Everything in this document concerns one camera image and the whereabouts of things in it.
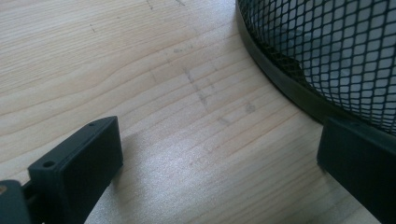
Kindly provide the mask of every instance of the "wood grain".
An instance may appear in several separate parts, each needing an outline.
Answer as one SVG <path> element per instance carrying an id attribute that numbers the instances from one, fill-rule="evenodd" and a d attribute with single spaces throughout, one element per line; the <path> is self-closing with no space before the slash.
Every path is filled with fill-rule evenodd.
<path id="1" fill-rule="evenodd" d="M 0 3 L 0 178 L 119 116 L 87 223 L 377 223 L 316 164 L 321 125 L 246 52 L 234 1 Z"/>

